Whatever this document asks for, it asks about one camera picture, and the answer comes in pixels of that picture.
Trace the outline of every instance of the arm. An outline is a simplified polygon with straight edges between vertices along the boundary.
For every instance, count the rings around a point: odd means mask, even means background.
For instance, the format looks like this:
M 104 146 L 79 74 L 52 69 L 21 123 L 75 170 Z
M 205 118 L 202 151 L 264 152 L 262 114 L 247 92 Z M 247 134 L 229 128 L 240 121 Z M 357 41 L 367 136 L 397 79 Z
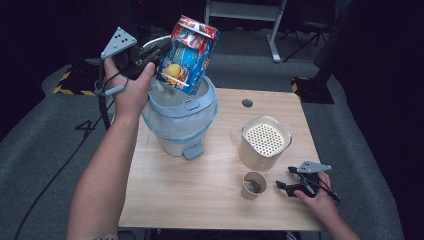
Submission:
M 111 59 L 105 60 L 105 71 L 107 78 L 118 72 Z M 113 96 L 115 118 L 78 182 L 69 213 L 68 240 L 117 237 L 140 114 L 153 74 L 154 64 L 149 63 L 136 81 L 130 80 Z M 125 82 L 126 78 L 118 75 L 110 85 Z
M 330 178 L 326 173 L 320 172 L 319 177 L 329 188 Z M 339 215 L 333 199 L 325 192 L 318 191 L 314 198 L 306 196 L 302 191 L 296 190 L 294 194 L 305 203 L 312 211 L 314 216 L 320 220 L 330 235 L 335 240 L 357 240 L 359 237 L 346 224 Z

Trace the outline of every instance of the light blue container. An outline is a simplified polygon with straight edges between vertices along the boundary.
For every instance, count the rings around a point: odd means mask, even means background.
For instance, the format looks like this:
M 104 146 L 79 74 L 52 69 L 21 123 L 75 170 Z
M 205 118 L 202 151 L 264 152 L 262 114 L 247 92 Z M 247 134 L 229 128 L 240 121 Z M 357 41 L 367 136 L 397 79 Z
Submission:
M 155 79 L 150 83 L 149 101 L 142 116 L 162 148 L 172 156 L 193 159 L 203 152 L 205 133 L 218 111 L 218 97 L 207 76 L 200 81 L 195 95 Z

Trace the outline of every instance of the hand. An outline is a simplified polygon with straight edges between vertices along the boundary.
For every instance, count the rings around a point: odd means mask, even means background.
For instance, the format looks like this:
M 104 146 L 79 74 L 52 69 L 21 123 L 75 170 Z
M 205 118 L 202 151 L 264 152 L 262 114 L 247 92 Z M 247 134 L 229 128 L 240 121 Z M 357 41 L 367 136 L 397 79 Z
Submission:
M 328 174 L 319 172 L 318 176 L 325 184 L 327 184 L 328 188 L 331 189 L 330 177 Z M 308 197 L 300 190 L 294 191 L 294 195 L 296 195 L 306 206 L 308 206 L 314 216 L 324 224 L 326 220 L 334 216 L 338 216 L 338 211 L 336 205 L 334 204 L 334 200 L 328 195 L 327 192 L 322 189 L 318 190 L 318 193 L 314 198 Z
M 107 58 L 104 62 L 106 79 L 111 78 L 118 72 L 112 59 Z M 153 78 L 155 65 L 147 64 L 141 75 L 136 80 L 129 80 L 123 91 L 113 95 L 115 101 L 115 119 L 118 118 L 139 118 L 141 111 L 147 103 L 147 90 Z M 119 74 L 109 83 L 110 88 L 118 85 L 125 85 L 127 78 Z

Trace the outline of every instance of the table top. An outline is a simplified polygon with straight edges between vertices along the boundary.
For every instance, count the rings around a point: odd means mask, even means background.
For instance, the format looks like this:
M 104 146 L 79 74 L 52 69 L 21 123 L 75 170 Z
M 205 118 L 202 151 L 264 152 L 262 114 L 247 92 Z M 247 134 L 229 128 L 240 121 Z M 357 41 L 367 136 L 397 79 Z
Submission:
M 205 135 L 204 152 L 193 160 L 167 154 L 143 118 L 132 162 L 121 227 L 323 230 L 308 208 L 287 197 L 275 181 L 298 183 L 287 167 L 319 157 L 299 98 L 293 93 L 216 89 L 218 113 Z M 242 105 L 250 99 L 253 106 Z M 241 195 L 251 171 L 239 159 L 242 127 L 268 115 L 292 135 L 291 146 L 262 172 L 267 190 L 254 200 Z

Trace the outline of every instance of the cereal box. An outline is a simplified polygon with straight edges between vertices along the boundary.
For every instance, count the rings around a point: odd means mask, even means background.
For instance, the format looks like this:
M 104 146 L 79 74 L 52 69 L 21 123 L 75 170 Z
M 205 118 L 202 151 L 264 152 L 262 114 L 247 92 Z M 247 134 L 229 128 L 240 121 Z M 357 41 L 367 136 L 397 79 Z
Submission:
M 216 28 L 181 16 L 171 34 L 173 47 L 163 56 L 156 78 L 189 95 L 196 94 L 219 35 Z

